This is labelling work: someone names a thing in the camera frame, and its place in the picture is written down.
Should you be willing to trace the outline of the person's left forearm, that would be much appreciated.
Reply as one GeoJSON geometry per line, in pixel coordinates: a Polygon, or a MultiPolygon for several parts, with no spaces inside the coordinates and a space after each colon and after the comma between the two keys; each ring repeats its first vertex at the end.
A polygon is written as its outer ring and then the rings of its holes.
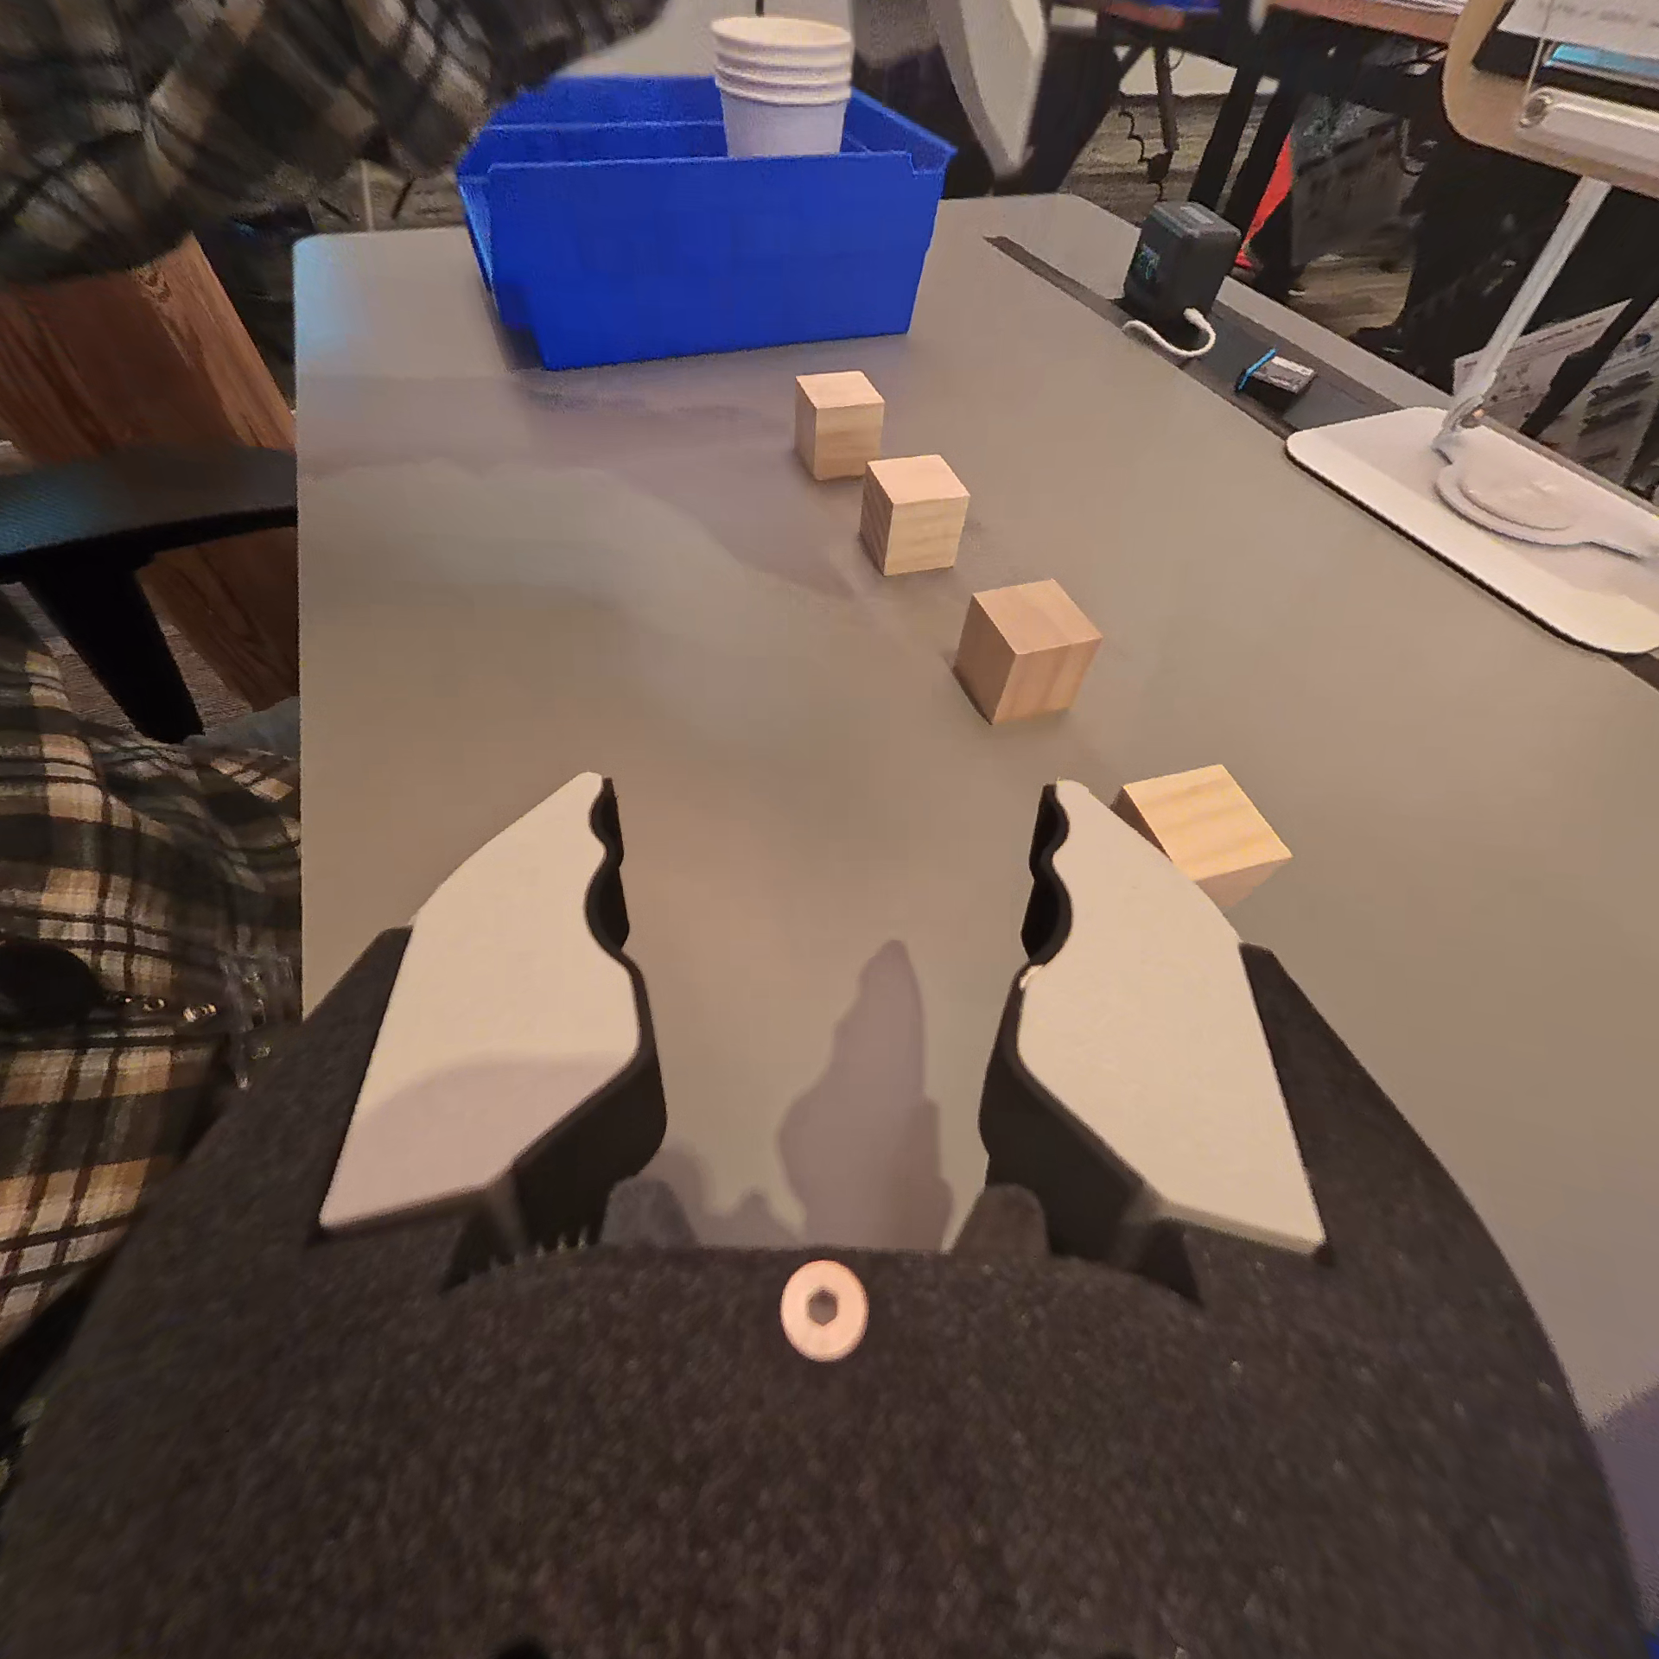
{"type": "Polygon", "coordinates": [[[2,280],[133,270],[312,201],[445,171],[510,98],[662,1],[6,1],[2,280]]]}

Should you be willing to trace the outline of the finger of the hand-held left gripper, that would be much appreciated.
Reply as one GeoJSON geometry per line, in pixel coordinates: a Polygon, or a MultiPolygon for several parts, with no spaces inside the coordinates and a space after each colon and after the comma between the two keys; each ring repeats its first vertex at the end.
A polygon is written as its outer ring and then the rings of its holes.
{"type": "Polygon", "coordinates": [[[996,175],[1027,159],[1045,71],[1041,1],[929,1],[952,88],[996,175]]]}

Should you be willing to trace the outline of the wooden cube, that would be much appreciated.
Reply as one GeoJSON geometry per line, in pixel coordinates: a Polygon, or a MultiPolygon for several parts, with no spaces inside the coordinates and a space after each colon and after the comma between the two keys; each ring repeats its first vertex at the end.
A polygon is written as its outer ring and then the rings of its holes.
{"type": "Polygon", "coordinates": [[[818,483],[858,479],[879,458],[885,398],[859,369],[794,381],[794,452],[818,483]]]}
{"type": "Polygon", "coordinates": [[[937,452],[869,462],[859,541],[883,576],[952,568],[968,517],[968,487],[937,452]]]}
{"type": "Polygon", "coordinates": [[[970,596],[952,671],[998,726],[1071,708],[1102,641],[1059,580],[996,586],[970,596]]]}
{"type": "Polygon", "coordinates": [[[1294,859],[1223,764],[1126,782],[1112,809],[1221,910],[1256,892],[1294,859]]]}

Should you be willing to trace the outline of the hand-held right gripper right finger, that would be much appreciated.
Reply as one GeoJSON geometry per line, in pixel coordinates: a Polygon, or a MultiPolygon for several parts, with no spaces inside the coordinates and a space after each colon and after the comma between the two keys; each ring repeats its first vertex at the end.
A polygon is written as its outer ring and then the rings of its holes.
{"type": "Polygon", "coordinates": [[[1241,938],[1079,780],[1043,787],[1025,963],[982,1088],[988,1182],[1059,1256],[1207,1230],[1316,1256],[1326,1228],[1241,938]]]}

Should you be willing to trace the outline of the small black battery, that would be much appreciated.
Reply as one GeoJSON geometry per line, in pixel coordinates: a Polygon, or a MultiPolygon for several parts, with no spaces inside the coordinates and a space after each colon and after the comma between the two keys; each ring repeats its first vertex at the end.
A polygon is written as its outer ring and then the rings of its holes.
{"type": "Polygon", "coordinates": [[[1249,363],[1235,381],[1235,394],[1284,418],[1320,381],[1316,365],[1272,349],[1249,363]]]}

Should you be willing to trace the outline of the orange traffic cone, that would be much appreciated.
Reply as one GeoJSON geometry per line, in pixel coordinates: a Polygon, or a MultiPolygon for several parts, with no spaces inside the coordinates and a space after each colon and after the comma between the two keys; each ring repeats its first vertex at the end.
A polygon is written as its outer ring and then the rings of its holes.
{"type": "Polygon", "coordinates": [[[1282,140],[1276,165],[1239,246],[1233,276],[1264,280],[1290,258],[1294,233],[1294,140],[1282,140]]]}

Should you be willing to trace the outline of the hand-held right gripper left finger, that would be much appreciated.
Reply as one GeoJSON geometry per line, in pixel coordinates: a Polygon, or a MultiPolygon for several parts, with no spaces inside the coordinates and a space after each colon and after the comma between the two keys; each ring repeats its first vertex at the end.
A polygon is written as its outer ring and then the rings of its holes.
{"type": "Polygon", "coordinates": [[[324,1192],[324,1232],[478,1216],[597,1232],[668,1127],[628,953],[617,787],[577,774],[413,916],[324,1192]]]}

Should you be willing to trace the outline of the blue plastic bin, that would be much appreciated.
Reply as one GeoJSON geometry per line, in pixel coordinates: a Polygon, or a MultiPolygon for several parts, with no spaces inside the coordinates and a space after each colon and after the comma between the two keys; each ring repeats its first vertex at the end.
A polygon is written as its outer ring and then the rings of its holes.
{"type": "Polygon", "coordinates": [[[711,75],[571,75],[455,165],[504,329],[609,367],[909,329],[954,150],[854,92],[842,150],[731,157],[711,75]]]}

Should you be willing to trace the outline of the black charging block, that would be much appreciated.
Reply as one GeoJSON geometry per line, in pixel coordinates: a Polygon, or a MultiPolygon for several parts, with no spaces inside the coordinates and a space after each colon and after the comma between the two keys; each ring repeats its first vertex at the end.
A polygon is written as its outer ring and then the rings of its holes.
{"type": "Polygon", "coordinates": [[[1207,315],[1231,278],[1243,233],[1211,207],[1164,199],[1148,211],[1130,258],[1122,306],[1146,323],[1207,315]]]}

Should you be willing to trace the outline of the person's plaid shirt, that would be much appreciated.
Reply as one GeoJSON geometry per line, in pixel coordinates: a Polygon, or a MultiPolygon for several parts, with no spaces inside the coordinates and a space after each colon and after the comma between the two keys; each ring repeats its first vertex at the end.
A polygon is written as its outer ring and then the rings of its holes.
{"type": "Polygon", "coordinates": [[[2,608],[2,1342],[115,1252],[301,1007],[301,705],[182,742],[2,608]]]}

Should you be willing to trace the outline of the printed instruction sheet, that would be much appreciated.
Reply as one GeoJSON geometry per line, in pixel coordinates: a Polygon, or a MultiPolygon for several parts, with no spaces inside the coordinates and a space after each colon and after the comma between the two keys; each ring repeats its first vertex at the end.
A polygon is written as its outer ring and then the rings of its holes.
{"type": "Polygon", "coordinates": [[[1655,1],[1513,1],[1499,29],[1578,49],[1657,57],[1655,1]]]}

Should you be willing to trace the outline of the brown wooden cabinet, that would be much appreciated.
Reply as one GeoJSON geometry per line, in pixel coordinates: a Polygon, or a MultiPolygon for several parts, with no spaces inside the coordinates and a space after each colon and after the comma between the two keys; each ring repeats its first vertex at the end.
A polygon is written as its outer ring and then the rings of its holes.
{"type": "MultiPolygon", "coordinates": [[[[295,414],[196,238],[131,272],[8,286],[4,436],[36,464],[139,446],[293,452],[295,414]]],[[[299,535],[164,552],[162,612],[251,708],[299,695],[299,535]]]]}

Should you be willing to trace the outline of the wooden office table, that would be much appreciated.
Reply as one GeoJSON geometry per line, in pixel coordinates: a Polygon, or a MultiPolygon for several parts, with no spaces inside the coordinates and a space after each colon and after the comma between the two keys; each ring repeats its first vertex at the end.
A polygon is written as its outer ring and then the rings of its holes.
{"type": "Polygon", "coordinates": [[[1191,197],[1245,223],[1312,96],[1448,132],[1442,71],[1460,5],[1395,1],[1093,3],[1114,45],[1174,49],[1231,67],[1191,197]]]}

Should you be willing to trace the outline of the patterned storage crate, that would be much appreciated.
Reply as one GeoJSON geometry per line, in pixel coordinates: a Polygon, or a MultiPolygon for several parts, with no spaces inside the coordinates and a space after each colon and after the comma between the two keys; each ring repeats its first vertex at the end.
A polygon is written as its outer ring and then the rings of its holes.
{"type": "Polygon", "coordinates": [[[1347,252],[1395,219],[1407,187],[1403,122],[1387,118],[1328,150],[1292,138],[1292,264],[1347,252]]]}

